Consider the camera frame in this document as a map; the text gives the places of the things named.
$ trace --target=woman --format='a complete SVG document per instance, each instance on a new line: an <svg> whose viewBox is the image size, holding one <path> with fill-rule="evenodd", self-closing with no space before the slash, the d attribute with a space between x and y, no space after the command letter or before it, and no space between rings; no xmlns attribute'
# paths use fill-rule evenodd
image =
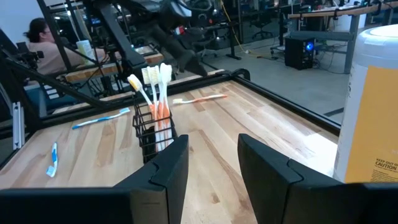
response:
<svg viewBox="0 0 398 224"><path fill-rule="evenodd" d="M29 31L25 33L29 39L28 48L31 52L42 51L44 58L37 63L37 71L43 75L66 70L61 54L44 18L36 18L30 22ZM75 52L64 48L72 66L84 64L83 58ZM96 49L98 60L105 57L104 50Z"/></svg>

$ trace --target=desk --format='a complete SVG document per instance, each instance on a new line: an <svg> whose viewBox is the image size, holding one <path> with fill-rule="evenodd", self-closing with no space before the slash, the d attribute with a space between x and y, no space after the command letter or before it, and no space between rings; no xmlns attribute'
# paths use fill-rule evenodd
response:
<svg viewBox="0 0 398 224"><path fill-rule="evenodd" d="M147 63L159 63L164 59L163 55L161 53L157 53L154 55L146 56L145 60ZM85 80L89 78L93 72L95 72L97 68L90 68L86 69L83 71L78 71L78 72L71 72L67 75L65 75L65 78L68 82L73 82L73 81L80 81L80 80ZM117 73L118 68L115 63L110 63L107 65L102 66L102 71L104 74L109 74L109 73ZM101 72L97 71L94 76L100 75Z"/></svg>
<svg viewBox="0 0 398 224"><path fill-rule="evenodd" d="M386 20L383 25L388 25L391 23L391 17L393 10L392 8L398 7L398 2L389 2L387 4L381 5L381 10L386 11L386 17L389 19ZM378 6L369 6L369 7L361 7L354 9L347 9L344 11L337 11L336 16L349 15L351 16L351 24L349 27L349 32L322 32L322 31L292 31L290 35L292 37L308 37L308 38L316 38L318 40L337 40L337 41L347 41L347 51L339 52L346 54L346 60L344 65L344 73L349 74L351 71L351 65L353 62L354 56L354 48L356 36L358 34L358 24L359 24L359 16L362 14L372 13L377 11ZM302 14L290 14L289 18L299 20L301 17L323 17L323 16L334 16L334 11L318 11L318 12L310 12L310 13L302 13Z"/></svg>
<svg viewBox="0 0 398 224"><path fill-rule="evenodd" d="M190 100L215 93L227 98L171 105L178 134L190 141L189 173L181 223L257 223L238 162L239 133L331 175L337 137L281 108L261 95L230 81L173 95ZM0 189L15 187L113 186L142 166L142 154L132 128L132 113L85 126L83 121L37 131L0 171ZM58 171L51 164L51 145L58 142Z"/></svg>

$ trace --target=black wire holder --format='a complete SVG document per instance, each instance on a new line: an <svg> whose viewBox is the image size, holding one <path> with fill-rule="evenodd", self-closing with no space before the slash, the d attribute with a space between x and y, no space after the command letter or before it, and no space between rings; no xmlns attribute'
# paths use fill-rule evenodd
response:
<svg viewBox="0 0 398 224"><path fill-rule="evenodd" d="M150 112L149 105L145 103L140 103L140 100L138 100L138 95L139 93L136 93L133 95L133 99L136 102L134 104L134 111L135 115L132 117L132 126L136 130L136 137L139 140L139 146L142 148L142 159L144 161L144 164L149 162L151 159L153 159L155 156L158 155L156 151L156 144L160 142L167 142L171 139L175 140L177 138L177 132L175 131L175 126L174 122L172 119L172 114L170 112L170 116L162 119L157 119L154 120L154 117L152 113ZM159 129L158 131L155 131L155 123L159 121L163 121L169 119L170 120L170 127L169 128L164 128L164 129ZM155 134L156 133L162 133L164 131L172 130L172 137L168 139L164 139L161 141L156 141Z"/></svg>

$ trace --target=dark hair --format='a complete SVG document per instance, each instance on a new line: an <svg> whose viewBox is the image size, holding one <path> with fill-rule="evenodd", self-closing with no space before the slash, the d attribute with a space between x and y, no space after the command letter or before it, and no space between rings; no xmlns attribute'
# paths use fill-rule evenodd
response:
<svg viewBox="0 0 398 224"><path fill-rule="evenodd" d="M24 33L24 35L29 39L32 43L40 42L40 33L44 32L47 23L44 18L36 18L32 20L29 24L29 31Z"/></svg>

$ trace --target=blue light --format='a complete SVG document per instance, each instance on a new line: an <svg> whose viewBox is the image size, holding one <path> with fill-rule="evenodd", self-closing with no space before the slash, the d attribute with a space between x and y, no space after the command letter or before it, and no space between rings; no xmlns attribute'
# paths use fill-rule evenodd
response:
<svg viewBox="0 0 398 224"><path fill-rule="evenodd" d="M311 51L313 49L313 43L309 42L307 46L305 46L306 50Z"/></svg>

